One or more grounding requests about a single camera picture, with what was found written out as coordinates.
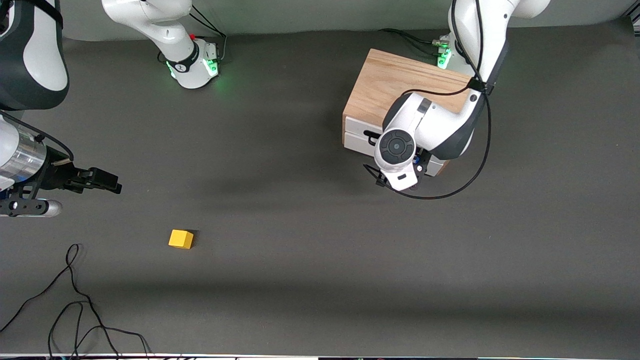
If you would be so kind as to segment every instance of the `drawer handle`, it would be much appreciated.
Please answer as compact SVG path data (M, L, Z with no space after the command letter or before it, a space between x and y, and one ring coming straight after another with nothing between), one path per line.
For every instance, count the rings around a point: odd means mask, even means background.
M380 134L374 133L373 131L369 131L369 130L364 131L364 136L367 137L367 141L371 146L376 146L376 143L373 140L371 140L371 138L374 138L374 139L380 138Z

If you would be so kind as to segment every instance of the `dark gray tabletop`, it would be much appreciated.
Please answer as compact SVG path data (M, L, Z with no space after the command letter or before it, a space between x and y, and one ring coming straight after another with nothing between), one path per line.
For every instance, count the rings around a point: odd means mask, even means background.
M0 220L0 322L78 242L78 284L105 323L156 352L638 358L630 23L508 37L488 164L436 202L375 186L362 167L372 159L340 144L368 50L419 58L395 35L231 37L221 77L193 91L151 41L66 42L69 96L24 118L124 191L49 192L59 217ZM463 184L485 136L483 117L467 153L419 193ZM195 246L167 246L171 229L197 230ZM74 299L64 278L0 336L0 352L46 351ZM61 321L61 350L74 319ZM100 340L90 349L106 351ZM135 338L114 341L141 352Z

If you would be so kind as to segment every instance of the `gray table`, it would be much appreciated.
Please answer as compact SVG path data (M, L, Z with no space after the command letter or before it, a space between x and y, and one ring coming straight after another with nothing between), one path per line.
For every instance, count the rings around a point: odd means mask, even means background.
M423 32L435 37L442 32ZM64 213L0 220L0 322L84 245L78 283L156 352L341 356L640 355L640 61L628 20L509 30L492 153L438 202L374 185L340 114L387 33L232 37L221 77L179 88L149 41L65 43L71 90L25 119L121 195L51 192ZM422 192L463 184L471 148ZM171 229L198 231L191 250ZM0 336L43 352L65 279ZM83 327L93 325L87 322ZM69 351L74 317L56 342ZM122 352L135 338L115 336ZM107 351L104 339L93 351Z

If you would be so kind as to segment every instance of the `white wall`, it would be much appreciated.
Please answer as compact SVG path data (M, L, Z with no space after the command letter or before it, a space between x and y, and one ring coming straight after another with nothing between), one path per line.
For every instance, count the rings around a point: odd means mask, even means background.
M634 0L552 0L540 16L513 19L512 26L595 24L622 15ZM451 0L193 0L195 6L228 34L295 33L313 30L445 29ZM100 0L61 0L64 35L76 40L143 38L115 24ZM193 19L182 23L190 33L210 32Z

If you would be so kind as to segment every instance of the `yellow cube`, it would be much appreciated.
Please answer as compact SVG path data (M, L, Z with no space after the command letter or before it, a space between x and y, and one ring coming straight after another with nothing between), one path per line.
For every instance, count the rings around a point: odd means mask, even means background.
M171 238L169 238L169 246L177 247L178 249L190 249L192 241L193 234L189 231L173 230Z

